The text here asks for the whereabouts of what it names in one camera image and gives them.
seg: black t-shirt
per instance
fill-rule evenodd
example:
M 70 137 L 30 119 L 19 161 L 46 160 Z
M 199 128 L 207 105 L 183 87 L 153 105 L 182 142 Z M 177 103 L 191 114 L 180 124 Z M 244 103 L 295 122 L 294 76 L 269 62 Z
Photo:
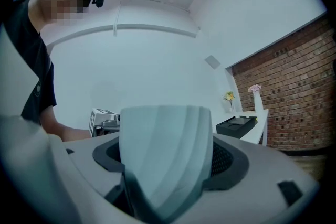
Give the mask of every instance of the black t-shirt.
M 14 1 L 11 16 L 4 21 L 4 26 L 21 57 L 39 77 L 21 114 L 24 119 L 39 124 L 41 112 L 51 105 L 56 106 L 54 65 L 40 34 L 30 22 L 28 2 L 29 0 Z

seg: red brick wall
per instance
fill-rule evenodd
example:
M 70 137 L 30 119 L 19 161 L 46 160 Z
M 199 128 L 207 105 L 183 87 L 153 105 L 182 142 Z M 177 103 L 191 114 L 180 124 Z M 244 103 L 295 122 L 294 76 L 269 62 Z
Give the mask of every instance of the red brick wall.
M 254 110 L 248 87 L 262 86 L 264 108 L 269 109 L 268 146 L 300 150 L 333 142 L 333 33 L 323 16 L 233 66 L 243 111 Z

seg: floor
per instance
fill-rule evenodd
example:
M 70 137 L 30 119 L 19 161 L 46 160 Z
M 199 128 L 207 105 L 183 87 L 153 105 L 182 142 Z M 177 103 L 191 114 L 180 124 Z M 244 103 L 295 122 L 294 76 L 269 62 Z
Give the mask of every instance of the floor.
M 327 156 L 304 156 L 304 157 L 290 157 L 303 170 L 309 173 L 314 179 L 321 180 L 326 165 Z

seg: white wall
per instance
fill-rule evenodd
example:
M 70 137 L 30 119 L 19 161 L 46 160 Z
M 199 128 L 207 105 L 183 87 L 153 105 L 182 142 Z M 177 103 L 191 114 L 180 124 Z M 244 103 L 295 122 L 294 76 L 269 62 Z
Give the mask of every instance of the white wall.
M 193 104 L 212 111 L 213 127 L 224 109 L 212 68 L 191 37 L 148 30 L 85 35 L 54 47 L 59 122 L 88 127 L 92 107 L 114 112 L 127 106 Z
M 321 0 L 194 0 L 191 15 L 224 67 L 247 58 L 326 11 Z

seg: small black tab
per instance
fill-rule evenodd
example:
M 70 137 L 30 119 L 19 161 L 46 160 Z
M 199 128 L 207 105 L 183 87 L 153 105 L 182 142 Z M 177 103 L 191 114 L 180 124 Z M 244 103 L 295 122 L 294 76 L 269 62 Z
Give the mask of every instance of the small black tab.
M 74 153 L 74 151 L 71 150 L 71 149 L 69 149 L 69 148 L 67 148 L 67 153 L 68 153 L 68 154 L 71 154 L 71 153 Z
M 302 191 L 298 188 L 294 181 L 282 181 L 278 183 L 282 195 L 284 196 L 288 206 L 291 206 L 302 196 Z

